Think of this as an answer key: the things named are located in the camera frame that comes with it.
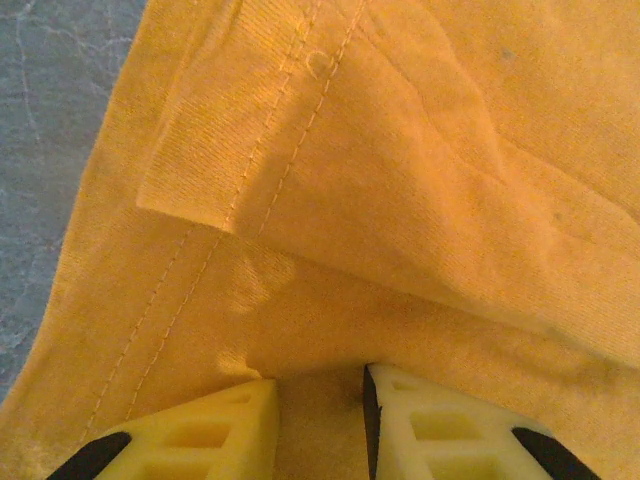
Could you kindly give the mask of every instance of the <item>gray countertop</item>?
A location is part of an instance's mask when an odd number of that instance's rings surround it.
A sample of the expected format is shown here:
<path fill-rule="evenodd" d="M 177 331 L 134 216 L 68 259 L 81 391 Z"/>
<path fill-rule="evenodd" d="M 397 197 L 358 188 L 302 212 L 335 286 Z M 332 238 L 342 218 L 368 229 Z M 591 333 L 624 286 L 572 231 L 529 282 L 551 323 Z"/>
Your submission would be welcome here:
<path fill-rule="evenodd" d="M 0 400 L 40 325 L 80 174 L 144 3 L 0 2 Z"/>

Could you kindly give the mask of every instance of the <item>stitching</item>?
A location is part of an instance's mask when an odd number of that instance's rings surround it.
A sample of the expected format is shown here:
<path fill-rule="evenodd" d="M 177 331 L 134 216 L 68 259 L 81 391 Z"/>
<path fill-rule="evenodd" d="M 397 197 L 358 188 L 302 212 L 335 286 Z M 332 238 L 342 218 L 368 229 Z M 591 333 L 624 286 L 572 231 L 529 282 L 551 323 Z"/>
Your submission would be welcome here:
<path fill-rule="evenodd" d="M 316 4 L 314 5 L 314 13 L 313 13 L 312 18 L 309 20 L 309 27 L 307 28 L 307 31 L 304 33 L 303 37 L 300 39 L 300 46 L 298 48 L 298 51 L 297 51 L 296 55 L 292 56 L 292 53 L 293 53 L 293 50 L 294 50 L 293 46 L 295 45 L 296 40 L 298 40 L 300 27 L 302 26 L 303 22 L 306 20 L 308 12 L 303 13 L 303 18 L 300 20 L 300 22 L 298 23 L 298 25 L 295 28 L 294 35 L 293 35 L 293 37 L 291 39 L 291 42 L 289 44 L 289 47 L 287 49 L 287 54 L 286 54 L 282 64 L 280 65 L 280 70 L 281 71 L 284 70 L 286 64 L 291 59 L 293 59 L 294 61 L 290 63 L 290 68 L 286 72 L 287 74 L 286 74 L 285 80 L 282 83 L 282 86 L 278 89 L 278 95 L 277 95 L 273 105 L 271 105 L 271 108 L 270 108 L 269 112 L 267 113 L 267 117 L 265 118 L 265 121 L 264 121 L 264 130 L 262 131 L 262 133 L 256 139 L 256 142 L 255 142 L 255 144 L 254 144 L 254 146 L 253 146 L 253 148 L 251 150 L 251 153 L 249 154 L 247 166 L 246 166 L 244 172 L 242 173 L 242 175 L 240 177 L 241 181 L 238 184 L 238 187 L 236 189 L 235 195 L 234 195 L 234 197 L 233 197 L 233 199 L 231 201 L 231 204 L 229 205 L 229 212 L 227 213 L 227 216 L 224 219 L 224 222 L 222 224 L 222 230 L 223 231 L 228 226 L 228 223 L 229 223 L 229 220 L 231 218 L 231 215 L 232 215 L 233 211 L 236 208 L 236 203 L 238 201 L 238 198 L 240 197 L 240 193 L 241 193 L 243 187 L 246 184 L 246 180 L 247 180 L 247 175 L 249 173 L 249 169 L 253 165 L 254 160 L 255 160 L 255 156 L 256 156 L 256 152 L 258 151 L 258 149 L 262 145 L 262 141 L 264 139 L 264 136 L 266 135 L 266 133 L 268 132 L 268 130 L 269 130 L 270 126 L 271 126 L 271 120 L 272 120 L 272 118 L 274 116 L 275 110 L 278 107 L 278 104 L 280 103 L 281 99 L 284 97 L 284 94 L 286 93 L 286 87 L 287 87 L 289 81 L 291 80 L 291 77 L 293 76 L 293 66 L 294 66 L 295 62 L 297 62 L 299 60 L 300 54 L 302 53 L 302 50 L 304 49 L 304 46 L 306 45 L 307 38 L 308 38 L 309 34 L 311 33 L 311 31 L 313 30 L 313 27 L 315 25 L 315 21 L 316 21 L 316 19 L 318 17 L 318 13 L 320 11 L 320 6 L 322 5 L 322 2 L 323 2 L 323 0 L 318 0 L 316 2 Z M 202 279 L 202 274 L 206 270 L 207 265 L 209 264 L 209 261 L 211 260 L 211 257 L 213 256 L 214 251 L 216 250 L 216 248 L 220 244 L 220 241 L 222 240 L 222 236 L 223 235 L 224 235 L 224 233 L 220 232 L 220 234 L 218 235 L 218 238 L 216 239 L 214 245 L 211 247 L 211 249 L 207 253 L 207 257 L 205 258 L 204 263 L 200 267 L 200 270 L 196 274 L 196 277 L 195 277 L 193 283 L 191 284 L 191 287 L 189 288 L 189 291 L 187 292 L 187 294 L 185 295 L 182 303 L 178 307 L 178 310 L 176 311 L 174 316 L 171 318 L 171 321 L 169 322 L 169 325 L 167 326 L 167 329 L 165 330 L 164 336 L 162 337 L 162 341 L 160 342 L 160 346 L 158 347 L 158 350 L 156 351 L 155 355 L 153 356 L 153 359 L 151 360 L 151 363 L 149 363 L 149 365 L 147 366 L 147 369 L 143 373 L 142 377 L 140 377 L 140 381 L 138 382 L 138 385 L 136 386 L 136 388 L 135 388 L 135 390 L 133 392 L 133 396 L 131 397 L 131 401 L 129 402 L 129 409 L 127 411 L 127 415 L 125 417 L 125 420 L 128 420 L 130 418 L 131 413 L 133 412 L 133 407 L 135 406 L 136 401 L 138 399 L 138 395 L 139 395 L 140 389 L 142 388 L 142 385 L 144 384 L 146 378 L 148 377 L 149 372 L 153 368 L 153 365 L 158 360 L 158 358 L 160 356 L 160 353 L 164 349 L 164 347 L 165 347 L 165 345 L 167 343 L 167 339 L 169 338 L 169 335 L 171 334 L 171 330 L 173 329 L 173 326 L 174 326 L 176 320 L 180 316 L 180 313 L 182 312 L 182 310 L 184 309 L 186 304 L 191 299 L 191 296 L 193 295 L 193 292 L 195 291 L 197 285 L 200 283 L 200 280 Z"/>
<path fill-rule="evenodd" d="M 89 430 L 91 429 L 91 425 L 93 424 L 93 421 L 95 420 L 96 415 L 98 414 L 98 410 L 100 409 L 100 405 L 102 404 L 102 400 L 103 400 L 104 396 L 106 395 L 107 391 L 109 390 L 109 387 L 111 386 L 111 382 L 115 378 L 116 373 L 118 372 L 118 369 L 120 368 L 120 365 L 122 365 L 122 361 L 124 360 L 124 357 L 127 355 L 127 352 L 129 351 L 129 348 L 131 347 L 131 344 L 133 343 L 134 339 L 136 338 L 136 336 L 138 334 L 138 331 L 140 330 L 140 327 L 142 325 L 142 322 L 144 322 L 144 320 L 147 318 L 147 316 L 149 314 L 149 311 L 151 310 L 151 306 L 153 305 L 153 302 L 155 301 L 156 297 L 158 296 L 158 292 L 160 290 L 160 287 L 164 284 L 165 280 L 167 279 L 167 274 L 169 273 L 169 270 L 171 270 L 171 268 L 173 267 L 173 264 L 176 262 L 176 260 L 180 256 L 180 252 L 182 251 L 182 248 L 184 247 L 185 242 L 187 241 L 187 239 L 189 238 L 189 236 L 191 235 L 193 230 L 194 230 L 194 227 L 189 228 L 184 233 L 184 235 L 182 235 L 182 238 L 180 239 L 180 242 L 178 243 L 178 248 L 174 252 L 174 254 L 171 257 L 171 259 L 169 260 L 169 263 L 167 264 L 166 268 L 164 269 L 164 272 L 162 272 L 162 275 L 160 276 L 160 279 L 158 280 L 158 283 L 156 283 L 156 286 L 153 289 L 153 292 L 151 293 L 151 296 L 149 297 L 149 300 L 147 300 L 147 305 L 146 305 L 146 307 L 144 309 L 144 312 L 142 313 L 142 315 L 140 316 L 140 318 L 136 322 L 135 326 L 133 327 L 133 330 L 131 331 L 131 334 L 129 335 L 129 339 L 127 340 L 127 343 L 125 344 L 124 349 L 120 353 L 120 356 L 118 357 L 118 360 L 116 361 L 115 365 L 111 369 L 111 372 L 109 373 L 109 377 L 108 377 L 107 381 L 105 382 L 104 386 L 102 387 L 102 391 L 100 392 L 100 396 L 98 397 L 98 400 L 96 401 L 95 406 L 93 407 L 93 411 L 91 412 L 91 416 L 89 417 L 89 420 L 87 420 L 87 424 L 84 427 L 84 430 L 82 432 L 80 440 L 78 440 L 78 446 L 82 444 L 82 442 L 86 438 L 87 434 L 89 433 Z"/>
<path fill-rule="evenodd" d="M 291 159 L 289 160 L 289 163 L 287 163 L 287 166 L 285 167 L 285 170 L 284 170 L 284 173 L 282 174 L 282 177 L 280 177 L 280 180 L 278 181 L 278 186 L 276 188 L 276 192 L 273 195 L 273 199 L 271 200 L 271 204 L 269 205 L 269 208 L 267 209 L 267 213 L 265 214 L 264 220 L 262 221 L 262 224 L 260 225 L 260 228 L 258 229 L 258 235 L 257 236 L 260 236 L 262 234 L 262 231 L 264 230 L 264 227 L 267 224 L 267 221 L 269 220 L 269 217 L 271 216 L 271 212 L 273 211 L 273 207 L 276 204 L 276 202 L 278 200 L 278 197 L 280 196 L 280 193 L 282 191 L 282 187 L 284 186 L 284 182 L 287 179 L 287 177 L 289 176 L 289 172 L 291 171 L 291 167 L 293 166 L 293 163 L 295 162 L 296 157 L 298 156 L 298 153 L 300 152 L 300 147 L 302 147 L 302 144 L 304 143 L 305 139 L 307 138 L 307 134 L 309 133 L 309 130 L 311 129 L 311 126 L 313 125 L 313 122 L 315 121 L 316 117 L 318 116 L 318 113 L 320 112 L 320 109 L 322 108 L 322 104 L 324 103 L 324 100 L 327 97 L 327 93 L 329 92 L 329 86 L 331 85 L 331 81 L 333 80 L 333 78 L 335 77 L 336 73 L 338 72 L 338 68 L 340 67 L 340 63 L 342 62 L 342 59 L 344 57 L 344 52 L 345 52 L 349 42 L 351 42 L 351 38 L 353 37 L 353 32 L 356 29 L 356 26 L 358 25 L 360 17 L 362 16 L 362 13 L 364 12 L 364 9 L 365 9 L 367 3 L 368 3 L 368 0 L 360 0 L 360 3 L 358 4 L 358 8 L 356 9 L 356 13 L 354 14 L 353 20 L 351 21 L 351 25 L 349 25 L 349 28 L 347 29 L 347 33 L 346 33 L 346 35 L 344 37 L 344 40 L 342 40 L 342 44 L 340 45 L 340 48 L 338 49 L 338 53 L 336 55 L 337 59 L 336 59 L 334 65 L 333 65 L 333 70 L 331 71 L 331 74 L 329 75 L 329 78 L 327 78 L 327 81 L 324 84 L 324 88 L 322 90 L 322 94 L 320 95 L 320 100 L 318 101 L 318 104 L 316 105 L 316 108 L 313 110 L 313 113 L 311 114 L 311 117 L 309 118 L 309 122 L 307 123 L 307 126 L 305 127 L 304 131 L 302 132 L 302 136 L 300 137 L 300 140 L 298 141 L 297 145 L 293 149 L 293 154 L 291 155 Z"/>

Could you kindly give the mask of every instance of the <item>marble surface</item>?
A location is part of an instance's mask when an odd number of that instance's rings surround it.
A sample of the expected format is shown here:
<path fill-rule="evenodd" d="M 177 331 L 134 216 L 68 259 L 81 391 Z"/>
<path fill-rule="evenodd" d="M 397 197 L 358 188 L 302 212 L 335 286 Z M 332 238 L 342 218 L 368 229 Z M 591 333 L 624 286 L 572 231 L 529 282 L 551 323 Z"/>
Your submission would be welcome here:
<path fill-rule="evenodd" d="M 35 338 L 145 0 L 0 2 L 0 400 Z"/>

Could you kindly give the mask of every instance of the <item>yellow fabric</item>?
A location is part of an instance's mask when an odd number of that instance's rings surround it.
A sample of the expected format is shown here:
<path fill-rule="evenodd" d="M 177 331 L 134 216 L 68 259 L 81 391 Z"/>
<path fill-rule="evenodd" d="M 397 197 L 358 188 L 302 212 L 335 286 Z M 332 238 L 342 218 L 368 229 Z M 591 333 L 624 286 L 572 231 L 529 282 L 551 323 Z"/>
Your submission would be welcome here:
<path fill-rule="evenodd" d="M 151 0 L 2 478 L 277 378 L 274 478 L 365 479 L 394 363 L 640 478 L 637 2 Z"/>

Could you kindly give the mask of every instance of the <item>yellow t-shirt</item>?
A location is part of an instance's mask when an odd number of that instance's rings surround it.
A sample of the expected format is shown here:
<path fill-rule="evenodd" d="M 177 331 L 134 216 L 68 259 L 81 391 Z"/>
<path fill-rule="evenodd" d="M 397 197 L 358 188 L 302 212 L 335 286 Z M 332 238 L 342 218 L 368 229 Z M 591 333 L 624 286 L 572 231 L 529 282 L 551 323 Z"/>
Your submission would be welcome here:
<path fill-rule="evenodd" d="M 362 365 L 640 478 L 634 0 L 151 0 L 0 413 L 0 476 L 256 378 L 367 478 Z"/>

